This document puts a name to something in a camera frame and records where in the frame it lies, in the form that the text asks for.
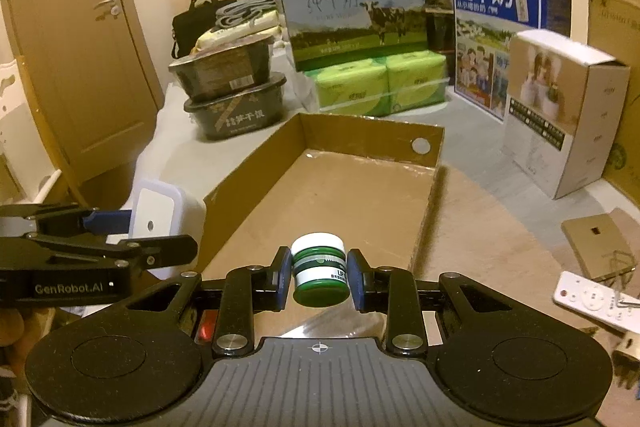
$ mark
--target green tissue package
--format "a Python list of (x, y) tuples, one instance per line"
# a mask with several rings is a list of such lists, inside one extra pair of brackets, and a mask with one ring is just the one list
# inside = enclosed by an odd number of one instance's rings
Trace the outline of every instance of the green tissue package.
[(449, 82), (444, 55), (421, 51), (378, 60), (386, 66), (391, 112), (444, 102)]
[(444, 102), (448, 82), (445, 56), (430, 51), (366, 58), (296, 72), (292, 78), (309, 112), (357, 116), (386, 116)]
[(311, 112), (363, 116), (389, 114), (386, 66), (372, 58), (297, 75), (306, 96), (300, 95), (300, 89), (296, 94)]

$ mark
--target black bag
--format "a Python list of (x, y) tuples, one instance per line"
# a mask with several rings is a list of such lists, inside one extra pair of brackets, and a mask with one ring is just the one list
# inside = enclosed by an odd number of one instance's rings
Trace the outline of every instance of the black bag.
[(207, 0), (196, 6), (199, 0), (191, 0), (189, 9), (174, 17), (173, 58), (186, 57), (196, 45), (198, 38), (216, 25), (216, 11), (236, 0)]

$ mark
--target black food container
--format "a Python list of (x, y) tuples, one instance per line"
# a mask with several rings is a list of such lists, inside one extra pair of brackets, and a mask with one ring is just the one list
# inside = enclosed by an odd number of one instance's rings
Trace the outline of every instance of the black food container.
[(207, 139), (222, 140), (262, 129), (283, 117), (282, 86), (286, 78), (272, 73), (266, 84), (217, 98), (210, 102), (187, 100), (184, 110), (191, 113)]
[(204, 102), (269, 81), (270, 35), (249, 35), (169, 64), (193, 102)]

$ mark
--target jar label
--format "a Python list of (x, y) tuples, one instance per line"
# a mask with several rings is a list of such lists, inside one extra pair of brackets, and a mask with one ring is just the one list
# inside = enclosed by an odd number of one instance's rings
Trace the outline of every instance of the jar label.
[(345, 263), (344, 259), (341, 259), (337, 255), (327, 255), (325, 253), (319, 253), (316, 255), (309, 255), (308, 257), (303, 257), (299, 261), (296, 261), (293, 265), (293, 269), (297, 269), (305, 263), (324, 263), (325, 261), (332, 261), (333, 263), (339, 263), (342, 265), (343, 269), (347, 268), (347, 263)]
[(304, 284), (305, 282), (321, 279), (340, 281), (347, 284), (347, 274), (344, 270), (331, 266), (317, 266), (315, 268), (302, 270), (302, 272), (296, 275), (296, 287)]

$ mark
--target hole in cardboard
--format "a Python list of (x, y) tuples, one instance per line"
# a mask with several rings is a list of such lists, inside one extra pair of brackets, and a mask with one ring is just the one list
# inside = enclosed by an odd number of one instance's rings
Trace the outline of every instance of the hole in cardboard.
[(431, 150), (431, 144), (424, 138), (416, 138), (411, 142), (411, 148), (417, 154), (427, 154)]

